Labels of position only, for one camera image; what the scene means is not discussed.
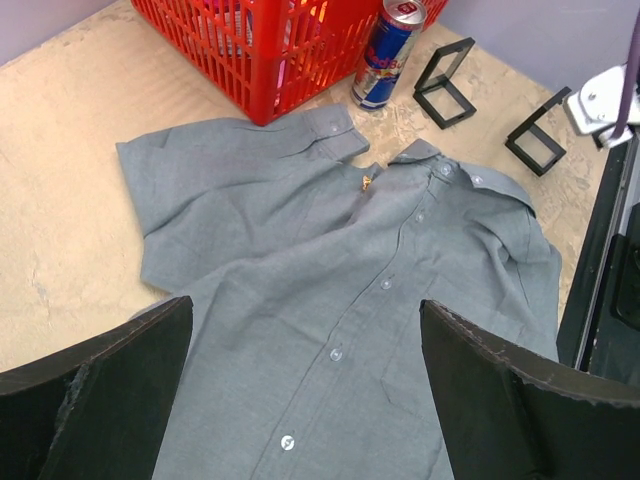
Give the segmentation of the grey button-up shirt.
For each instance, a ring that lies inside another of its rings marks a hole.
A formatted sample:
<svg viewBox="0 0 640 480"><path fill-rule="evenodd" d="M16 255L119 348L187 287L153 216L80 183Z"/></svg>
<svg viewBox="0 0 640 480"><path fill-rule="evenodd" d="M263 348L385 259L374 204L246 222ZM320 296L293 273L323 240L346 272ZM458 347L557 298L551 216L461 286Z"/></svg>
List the grey button-up shirt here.
<svg viewBox="0 0 640 480"><path fill-rule="evenodd" d="M353 166L368 147L340 104L117 145L141 277L194 304L155 478L450 478L425 299L556 357L561 257L528 194L420 139Z"/></svg>

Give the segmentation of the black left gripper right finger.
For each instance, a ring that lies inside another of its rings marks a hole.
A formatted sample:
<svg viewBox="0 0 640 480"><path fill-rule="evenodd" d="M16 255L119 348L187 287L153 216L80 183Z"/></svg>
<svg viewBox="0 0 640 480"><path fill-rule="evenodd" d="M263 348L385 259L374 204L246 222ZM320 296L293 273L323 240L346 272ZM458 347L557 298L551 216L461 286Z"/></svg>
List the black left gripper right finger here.
<svg viewBox="0 0 640 480"><path fill-rule="evenodd" d="M549 360L432 300L420 317L455 478L638 478L638 388Z"/></svg>

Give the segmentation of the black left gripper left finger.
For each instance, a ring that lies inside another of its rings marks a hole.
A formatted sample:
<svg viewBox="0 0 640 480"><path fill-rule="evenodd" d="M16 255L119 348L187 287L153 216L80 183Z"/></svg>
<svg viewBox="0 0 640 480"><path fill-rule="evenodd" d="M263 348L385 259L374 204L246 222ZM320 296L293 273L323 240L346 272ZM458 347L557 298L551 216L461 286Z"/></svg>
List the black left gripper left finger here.
<svg viewBox="0 0 640 480"><path fill-rule="evenodd" d="M2 478L151 478L192 325L177 297L3 372Z"/></svg>

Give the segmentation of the gold brooch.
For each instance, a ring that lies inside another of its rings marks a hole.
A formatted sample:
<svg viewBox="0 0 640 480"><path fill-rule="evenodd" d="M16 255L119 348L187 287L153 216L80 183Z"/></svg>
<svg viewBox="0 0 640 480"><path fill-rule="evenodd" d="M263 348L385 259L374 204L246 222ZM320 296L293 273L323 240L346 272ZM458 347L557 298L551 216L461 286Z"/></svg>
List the gold brooch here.
<svg viewBox="0 0 640 480"><path fill-rule="evenodd" d="M367 191L367 190L368 190L368 188L369 188L369 186L371 185L371 183L372 183L372 178L371 178L371 177L369 177L369 176L367 176L367 175L364 175L364 176L362 177L362 186L361 186L361 189L362 189L363 191Z"/></svg>

